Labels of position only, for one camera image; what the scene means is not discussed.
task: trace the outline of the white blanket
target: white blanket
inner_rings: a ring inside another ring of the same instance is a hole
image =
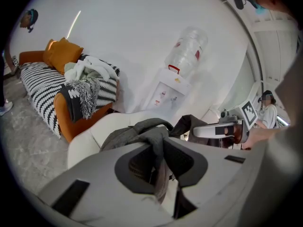
[[[84,70],[84,67],[93,69],[98,72],[104,81],[108,81],[109,78],[119,80],[119,77],[115,73],[114,69],[106,63],[100,61],[98,58],[93,56],[87,56],[83,61],[78,60],[73,69],[68,70],[64,77],[66,82],[71,80],[80,80],[80,76]]]

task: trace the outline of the person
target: person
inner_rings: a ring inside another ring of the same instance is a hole
[[[0,116],[3,116],[13,107],[12,102],[6,102],[4,99],[3,93],[3,74],[4,74],[4,60],[3,57],[0,56]]]
[[[38,12],[35,9],[31,9],[25,12],[20,21],[20,28],[27,28],[28,32],[32,32],[35,22],[38,19]]]
[[[262,7],[273,11],[286,13],[293,17],[301,30],[303,27],[301,0],[234,0],[238,9],[243,9],[246,1],[250,2],[256,9]],[[277,132],[284,130],[286,127],[268,129],[268,128],[252,128],[250,130],[247,141],[242,145],[243,149],[252,148],[258,141],[267,140],[274,136]]]
[[[260,100],[262,100],[263,110],[259,113],[256,124],[263,129],[273,129],[277,117],[276,100],[269,90],[262,94]]]

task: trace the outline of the face mask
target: face mask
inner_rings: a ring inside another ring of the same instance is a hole
[[[257,9],[256,9],[256,14],[262,14],[265,12],[265,8],[260,6],[259,4],[256,3]]]

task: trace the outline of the shoe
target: shoe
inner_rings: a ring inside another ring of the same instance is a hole
[[[11,110],[12,107],[13,107],[12,102],[5,103],[3,107],[0,107],[0,116],[3,116],[6,112]]]

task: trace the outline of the orange cushion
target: orange cushion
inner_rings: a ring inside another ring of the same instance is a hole
[[[44,53],[43,53],[43,61],[48,65],[48,66],[50,66],[50,67],[53,67],[52,66],[52,64],[51,64],[51,62],[50,62],[50,57],[51,57],[51,55],[53,54],[53,52],[54,52],[54,49],[55,49],[55,47],[56,47],[56,41],[55,40],[53,40],[53,39],[51,39],[49,42],[48,42],[48,44],[47,44],[47,46],[46,46],[46,48],[45,48],[45,51],[44,51]]]
[[[54,52],[50,57],[50,62],[58,72],[64,74],[65,64],[69,62],[77,62],[82,51],[82,47],[70,43],[65,38],[62,38],[56,43]]]

